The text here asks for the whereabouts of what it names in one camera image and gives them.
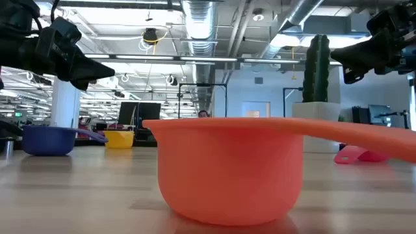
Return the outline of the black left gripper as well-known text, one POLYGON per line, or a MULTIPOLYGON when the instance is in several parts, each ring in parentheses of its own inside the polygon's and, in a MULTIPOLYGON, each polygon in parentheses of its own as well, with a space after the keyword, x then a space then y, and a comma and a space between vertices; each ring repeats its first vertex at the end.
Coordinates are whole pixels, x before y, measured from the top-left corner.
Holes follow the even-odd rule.
POLYGON ((38 37, 0 34, 0 66, 27 70, 38 75, 56 75, 82 91, 86 91, 89 84, 96 84, 96 79, 115 74, 114 69, 82 53, 72 53, 70 59, 54 53, 50 57, 43 57, 35 52, 38 37))

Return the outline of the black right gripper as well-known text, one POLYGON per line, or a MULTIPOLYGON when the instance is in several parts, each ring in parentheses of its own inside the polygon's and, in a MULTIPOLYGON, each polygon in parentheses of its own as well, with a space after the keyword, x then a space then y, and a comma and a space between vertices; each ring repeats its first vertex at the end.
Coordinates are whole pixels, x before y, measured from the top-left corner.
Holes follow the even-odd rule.
POLYGON ((334 49, 331 58, 343 65, 344 84, 354 84, 365 74, 350 68, 374 68, 377 75, 416 71, 416 31, 394 38, 382 30, 371 39, 334 49))

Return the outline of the yellow measuring cup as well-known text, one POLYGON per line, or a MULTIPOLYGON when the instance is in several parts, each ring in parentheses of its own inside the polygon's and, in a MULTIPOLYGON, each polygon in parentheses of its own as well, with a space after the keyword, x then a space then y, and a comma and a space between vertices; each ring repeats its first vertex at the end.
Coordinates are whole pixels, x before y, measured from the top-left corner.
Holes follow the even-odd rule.
POLYGON ((128 149, 133 146, 133 131, 104 131, 104 135, 108 142, 105 146, 110 149, 128 149))

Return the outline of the dark blue measuring cup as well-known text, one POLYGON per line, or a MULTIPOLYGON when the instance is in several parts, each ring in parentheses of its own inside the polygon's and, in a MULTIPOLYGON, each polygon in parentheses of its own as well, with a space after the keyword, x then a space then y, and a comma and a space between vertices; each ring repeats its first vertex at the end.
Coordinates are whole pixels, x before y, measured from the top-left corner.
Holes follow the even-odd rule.
POLYGON ((77 133, 100 143, 108 142, 104 136, 84 129, 26 125, 23 127, 21 147, 29 155, 62 156, 72 151, 77 133))

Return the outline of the pink measuring cup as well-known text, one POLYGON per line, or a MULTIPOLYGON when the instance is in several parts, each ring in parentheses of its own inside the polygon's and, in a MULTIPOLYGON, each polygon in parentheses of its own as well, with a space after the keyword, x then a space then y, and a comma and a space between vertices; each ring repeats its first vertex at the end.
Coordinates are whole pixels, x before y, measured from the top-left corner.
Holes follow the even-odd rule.
POLYGON ((336 164, 354 164, 356 161, 380 163, 387 161, 388 156, 382 155, 357 146, 345 146, 334 157, 336 164))

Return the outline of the orange measuring cup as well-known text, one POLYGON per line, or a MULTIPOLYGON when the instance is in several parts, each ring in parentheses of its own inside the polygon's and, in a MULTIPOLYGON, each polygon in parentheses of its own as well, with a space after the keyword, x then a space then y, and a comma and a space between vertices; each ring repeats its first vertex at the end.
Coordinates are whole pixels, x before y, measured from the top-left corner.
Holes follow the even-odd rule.
POLYGON ((304 137, 416 163, 416 132, 305 118, 146 120, 157 141, 160 192, 176 213, 251 226, 285 216, 302 189, 304 137))

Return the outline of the monitor on swivel arm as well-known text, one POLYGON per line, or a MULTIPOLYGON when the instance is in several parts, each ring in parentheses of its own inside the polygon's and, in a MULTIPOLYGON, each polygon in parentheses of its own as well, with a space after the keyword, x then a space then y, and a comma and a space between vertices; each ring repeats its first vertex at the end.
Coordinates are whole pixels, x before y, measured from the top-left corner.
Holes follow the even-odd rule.
POLYGON ((403 117, 404 128, 409 129, 408 112, 403 110, 402 112, 393 112, 390 106, 387 105, 369 105, 370 124, 383 125, 386 127, 392 126, 391 117, 401 116, 403 117))

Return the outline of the white building column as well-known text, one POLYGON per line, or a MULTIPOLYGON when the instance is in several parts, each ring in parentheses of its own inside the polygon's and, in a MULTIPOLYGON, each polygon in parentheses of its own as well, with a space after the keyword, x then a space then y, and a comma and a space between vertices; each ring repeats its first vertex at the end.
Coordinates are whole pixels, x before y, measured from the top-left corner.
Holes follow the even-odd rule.
POLYGON ((70 82, 54 78, 50 125, 78 128, 81 92, 70 82))

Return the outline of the green cactus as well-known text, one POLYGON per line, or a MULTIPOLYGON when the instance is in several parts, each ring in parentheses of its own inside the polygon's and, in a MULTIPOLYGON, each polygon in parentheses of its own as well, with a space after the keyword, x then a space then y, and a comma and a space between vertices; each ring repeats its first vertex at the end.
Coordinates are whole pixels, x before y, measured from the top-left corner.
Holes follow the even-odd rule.
POLYGON ((330 67, 330 41, 325 34, 312 40, 306 53, 302 102, 327 102, 330 67))

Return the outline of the black computer monitor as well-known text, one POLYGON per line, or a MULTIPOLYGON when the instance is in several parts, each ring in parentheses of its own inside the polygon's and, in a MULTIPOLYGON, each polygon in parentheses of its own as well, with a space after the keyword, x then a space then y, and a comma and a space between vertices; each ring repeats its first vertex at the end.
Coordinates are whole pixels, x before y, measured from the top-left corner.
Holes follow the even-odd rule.
POLYGON ((138 104, 138 124, 139 129, 143 129, 142 122, 144 120, 158 120, 160 118, 161 104, 160 103, 139 103, 138 104))
POLYGON ((136 125, 135 118, 137 117, 137 108, 138 103, 122 102, 118 116, 118 124, 136 125))

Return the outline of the white plant pot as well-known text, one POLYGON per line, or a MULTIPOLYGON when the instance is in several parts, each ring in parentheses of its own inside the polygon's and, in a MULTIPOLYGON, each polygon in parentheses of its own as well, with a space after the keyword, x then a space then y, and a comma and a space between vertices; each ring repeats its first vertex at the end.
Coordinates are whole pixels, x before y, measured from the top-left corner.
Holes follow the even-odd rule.
MULTIPOLYGON (((310 102, 294 103, 292 117, 317 120, 338 121, 341 106, 338 103, 310 102)), ((339 143, 311 136, 304 137, 304 152, 306 153, 337 153, 339 143)))

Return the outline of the black ceiling device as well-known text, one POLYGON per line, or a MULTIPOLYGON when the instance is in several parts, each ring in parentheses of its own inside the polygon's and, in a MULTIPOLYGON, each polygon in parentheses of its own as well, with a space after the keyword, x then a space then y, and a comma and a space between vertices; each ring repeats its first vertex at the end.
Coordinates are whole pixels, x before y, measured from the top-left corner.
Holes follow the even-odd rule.
POLYGON ((157 43, 157 40, 159 39, 157 36, 157 30, 156 28, 146 28, 144 31, 144 34, 142 36, 142 39, 144 43, 148 45, 153 45, 157 43))

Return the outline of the black metal stand frame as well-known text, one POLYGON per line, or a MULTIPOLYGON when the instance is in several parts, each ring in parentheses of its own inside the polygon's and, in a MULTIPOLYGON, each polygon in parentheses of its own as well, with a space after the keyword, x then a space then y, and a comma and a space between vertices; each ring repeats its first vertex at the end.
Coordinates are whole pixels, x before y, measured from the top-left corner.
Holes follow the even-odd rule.
POLYGON ((182 86, 196 86, 196 87, 200 87, 200 88, 207 88, 207 87, 212 87, 212 86, 223 86, 224 87, 224 95, 225 95, 225 109, 224 109, 224 116, 228 117, 228 86, 226 83, 179 83, 179 89, 178 89, 178 93, 177 93, 177 97, 178 97, 178 110, 177 110, 177 118, 180 119, 181 118, 181 98, 182 98, 182 93, 181 93, 181 88, 182 86))
POLYGON ((286 99, 287 99, 287 96, 289 97, 290 94, 291 94, 290 93, 290 94, 286 95, 287 90, 290 90, 291 93, 293 93, 295 90, 302 92, 303 88, 302 87, 297 87, 297 88, 285 87, 285 88, 282 89, 282 94, 283 94, 282 95, 282 97, 283 97, 283 117, 286 117, 286 99))

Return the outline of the silver ventilation duct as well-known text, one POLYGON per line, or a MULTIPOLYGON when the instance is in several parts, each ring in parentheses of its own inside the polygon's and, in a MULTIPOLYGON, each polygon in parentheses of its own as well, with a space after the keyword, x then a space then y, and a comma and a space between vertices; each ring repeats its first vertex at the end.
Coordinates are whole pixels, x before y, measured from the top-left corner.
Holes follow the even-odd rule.
POLYGON ((182 0, 185 14, 185 28, 193 56, 210 57, 214 51, 214 44, 207 42, 215 37, 216 4, 211 1, 182 0))

